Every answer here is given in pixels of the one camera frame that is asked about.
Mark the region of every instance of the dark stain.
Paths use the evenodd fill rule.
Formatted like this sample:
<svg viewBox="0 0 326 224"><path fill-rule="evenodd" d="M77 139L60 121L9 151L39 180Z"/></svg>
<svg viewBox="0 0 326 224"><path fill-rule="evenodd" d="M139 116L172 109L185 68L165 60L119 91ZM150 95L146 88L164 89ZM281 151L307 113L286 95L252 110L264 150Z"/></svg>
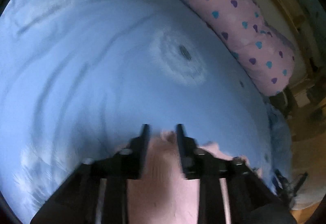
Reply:
<svg viewBox="0 0 326 224"><path fill-rule="evenodd" d="M308 11L307 7L304 7L304 10L310 15L310 12Z"/></svg>
<svg viewBox="0 0 326 224"><path fill-rule="evenodd" d="M185 59L187 59L189 61L192 59L191 55L189 54L187 48L184 45L182 45L182 44L179 45L179 50L180 50L180 53L184 56Z"/></svg>

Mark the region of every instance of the pink pillow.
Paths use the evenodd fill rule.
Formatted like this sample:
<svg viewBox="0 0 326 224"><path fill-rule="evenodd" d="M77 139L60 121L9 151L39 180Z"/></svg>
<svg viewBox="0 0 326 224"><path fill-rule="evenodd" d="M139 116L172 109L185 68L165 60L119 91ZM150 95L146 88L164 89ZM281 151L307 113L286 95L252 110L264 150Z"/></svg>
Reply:
<svg viewBox="0 0 326 224"><path fill-rule="evenodd" d="M288 84L294 52L265 25L254 0L183 0L221 38L258 90L272 96Z"/></svg>

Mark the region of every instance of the wrinkle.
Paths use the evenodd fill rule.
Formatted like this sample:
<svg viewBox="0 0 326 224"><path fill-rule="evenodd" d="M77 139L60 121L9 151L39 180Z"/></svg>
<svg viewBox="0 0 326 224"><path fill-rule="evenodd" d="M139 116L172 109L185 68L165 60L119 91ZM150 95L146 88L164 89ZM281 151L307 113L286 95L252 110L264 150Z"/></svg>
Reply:
<svg viewBox="0 0 326 224"><path fill-rule="evenodd" d="M105 119L105 115L106 115L106 103L107 103L107 95L104 96L103 101L102 101L102 106L100 108L100 123L101 123L101 130L102 130L102 137L103 137L103 141L101 142L103 147L105 148L106 152L108 152L108 154L113 153L114 152L114 148L112 147L113 144L112 142L110 142L107 131L106 131L106 119Z"/></svg>
<svg viewBox="0 0 326 224"><path fill-rule="evenodd" d="M43 107L45 101L48 99L48 95L51 91L51 88L54 86L56 80L58 79L60 73L65 69L68 63L73 58L74 53L69 54L52 72L50 77L48 78L42 93L40 94L38 100L36 101L36 107L34 110L34 121L33 121L33 137L32 141L34 146L37 146L36 140L42 135L42 127L43 127Z"/></svg>
<svg viewBox="0 0 326 224"><path fill-rule="evenodd" d="M123 69L125 69L126 70L126 66L125 65L128 65L128 60L130 59L130 57L127 57L127 55L128 54L130 54L130 52L131 52L132 50L129 50L127 53L126 53L126 55L125 56L123 56L123 63L121 63L121 65L120 65L120 67L119 67L119 69L118 69L118 79L119 79L119 85L118 85L118 87L117 87L117 92L116 92L116 100L115 100L115 106L114 106L114 113L115 113L115 121L117 122L117 118L118 118L118 116L119 116L119 114L118 114L118 108L119 108L119 105L120 105L120 103L121 103L121 98L122 98L122 96L123 96L123 89L122 89L122 87L123 87L123 85L124 85L124 81L125 81L125 79L124 79L124 71L123 71Z"/></svg>
<svg viewBox="0 0 326 224"><path fill-rule="evenodd" d="M106 53L110 50L111 46L115 43L116 40L118 40L121 36L130 33L131 31L133 31L137 26L145 23L146 21L148 21L150 18L152 18L153 16L155 16L157 14L157 12L154 12L148 16L145 16L143 18L141 18L139 21L135 22L134 24L132 24L131 26L129 26L128 28L122 30L119 33L116 33L111 40L109 41L109 43L106 45L106 47L103 49L102 52L100 52L100 54L97 56L97 58L94 59L94 63L92 64L93 67L96 67L105 57Z"/></svg>
<svg viewBox="0 0 326 224"><path fill-rule="evenodd" d="M89 70L89 65L88 63L85 63L84 66L81 68L79 74L76 76L69 92L68 95L66 96L66 99L61 107L60 114L59 114L59 120L55 129L54 137L53 137L53 149L52 149L52 154L51 154L51 164L54 164L55 162L55 153L56 153L56 141L59 137L60 129L62 127L62 123L64 121L64 116L66 114L66 111L79 87L79 85L82 83L84 80L86 73ZM51 167L51 175L54 175L54 166Z"/></svg>
<svg viewBox="0 0 326 224"><path fill-rule="evenodd" d="M42 13L41 15L35 17L31 22L29 22L28 24L26 24L25 26L23 26L21 29L18 30L17 34L21 35L23 33L25 33L27 30L29 30L32 26L34 26L35 24L38 24L40 22L42 22L43 20L45 20L46 18L50 17L51 15L55 14L56 12L58 12L59 10L61 10L62 8L64 8L64 6L61 4L57 4L57 5L53 5L51 6L51 8Z"/></svg>
<svg viewBox="0 0 326 224"><path fill-rule="evenodd" d="M33 55L32 57L30 57L19 69L18 71L14 74L14 76L12 78L10 78L8 84L6 85L4 92L1 96L1 100L0 103L3 106L4 105L4 101L8 95L8 93L10 92L10 90L12 89L12 87L14 86L15 82L19 79L19 77L21 76L21 74L30 66L32 65L34 62L42 59L43 57L45 57L46 55L48 55L48 53L52 50L52 48L54 47L54 45L50 45L49 48L43 49L42 51L40 51L39 53ZM2 114L2 109L3 107L0 108L0 122L1 122L1 114Z"/></svg>

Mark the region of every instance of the pink fabric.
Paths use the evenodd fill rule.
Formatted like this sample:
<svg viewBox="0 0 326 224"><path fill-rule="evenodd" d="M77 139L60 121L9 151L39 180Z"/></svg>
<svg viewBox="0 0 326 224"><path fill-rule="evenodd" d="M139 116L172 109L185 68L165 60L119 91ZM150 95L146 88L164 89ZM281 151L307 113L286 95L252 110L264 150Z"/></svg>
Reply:
<svg viewBox="0 0 326 224"><path fill-rule="evenodd" d="M184 0L243 66L258 90L276 95L288 84L294 53L269 27L254 0Z"/></svg>
<svg viewBox="0 0 326 224"><path fill-rule="evenodd" d="M215 157L232 159L220 152L216 143L203 148ZM179 160L173 132L151 139L142 179L128 181L130 224L197 224L199 180L185 180ZM221 189L229 224L229 203L224 180L221 181Z"/></svg>

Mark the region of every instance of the blue blanket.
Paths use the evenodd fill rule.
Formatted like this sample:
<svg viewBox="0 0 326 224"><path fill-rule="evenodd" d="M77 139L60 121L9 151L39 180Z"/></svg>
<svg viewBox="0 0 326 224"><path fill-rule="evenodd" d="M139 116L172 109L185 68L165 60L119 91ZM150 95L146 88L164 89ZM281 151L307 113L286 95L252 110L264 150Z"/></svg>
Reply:
<svg viewBox="0 0 326 224"><path fill-rule="evenodd" d="M269 187L275 164L290 172L284 119L180 0L11 0L0 41L0 191L23 223L144 123L183 123L247 156Z"/></svg>

